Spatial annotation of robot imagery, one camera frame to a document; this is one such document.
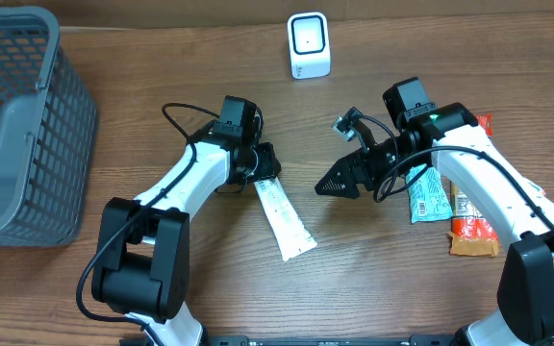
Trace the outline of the teal snack packet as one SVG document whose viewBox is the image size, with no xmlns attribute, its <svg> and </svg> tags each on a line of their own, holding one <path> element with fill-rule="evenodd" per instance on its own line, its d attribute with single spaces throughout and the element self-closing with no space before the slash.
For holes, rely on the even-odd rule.
<svg viewBox="0 0 554 346">
<path fill-rule="evenodd" d="M 425 164 L 413 167 L 406 175 L 411 222 L 435 222 L 450 219 L 453 212 L 441 182 L 441 174 Z"/>
</svg>

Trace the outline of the white tube with gold cap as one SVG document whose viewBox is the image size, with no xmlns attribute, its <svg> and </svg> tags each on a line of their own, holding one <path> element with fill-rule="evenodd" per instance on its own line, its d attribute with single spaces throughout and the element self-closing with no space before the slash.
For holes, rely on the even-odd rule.
<svg viewBox="0 0 554 346">
<path fill-rule="evenodd" d="M 283 261 L 314 249 L 317 243 L 294 209 L 279 179 L 275 177 L 257 181 L 254 187 Z"/>
</svg>

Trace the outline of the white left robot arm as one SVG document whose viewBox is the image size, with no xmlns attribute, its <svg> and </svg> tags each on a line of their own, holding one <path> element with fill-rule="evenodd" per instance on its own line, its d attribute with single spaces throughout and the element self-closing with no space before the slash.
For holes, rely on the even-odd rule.
<svg viewBox="0 0 554 346">
<path fill-rule="evenodd" d="M 190 222 L 220 186 L 255 183 L 280 170 L 268 142 L 228 149 L 201 141 L 136 199 L 113 198 L 82 276 L 94 300 L 113 310 L 110 321 L 139 325 L 145 345 L 221 344 L 186 304 Z"/>
</svg>

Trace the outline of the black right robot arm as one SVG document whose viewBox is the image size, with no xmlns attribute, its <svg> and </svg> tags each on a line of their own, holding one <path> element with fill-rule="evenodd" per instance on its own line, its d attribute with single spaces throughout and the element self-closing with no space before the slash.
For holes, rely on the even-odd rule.
<svg viewBox="0 0 554 346">
<path fill-rule="evenodd" d="M 554 203 L 532 188 L 495 149 L 462 104 L 432 102 L 389 108 L 398 134 L 374 140 L 365 115 L 350 109 L 336 132 L 361 147 L 339 159 L 316 184 L 319 195 L 356 199 L 359 188 L 376 201 L 392 180 L 421 164 L 456 184 L 491 224 L 507 255 L 497 290 L 498 309 L 453 337 L 455 345 L 544 345 L 554 337 Z"/>
</svg>

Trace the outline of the orange long noodle packet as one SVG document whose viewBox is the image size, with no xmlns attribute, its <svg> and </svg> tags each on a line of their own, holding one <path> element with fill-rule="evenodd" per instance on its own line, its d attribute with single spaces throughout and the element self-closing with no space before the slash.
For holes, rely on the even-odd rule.
<svg viewBox="0 0 554 346">
<path fill-rule="evenodd" d="M 496 257 L 499 240 L 490 223 L 455 184 L 450 187 L 453 216 L 449 254 L 466 257 Z"/>
</svg>

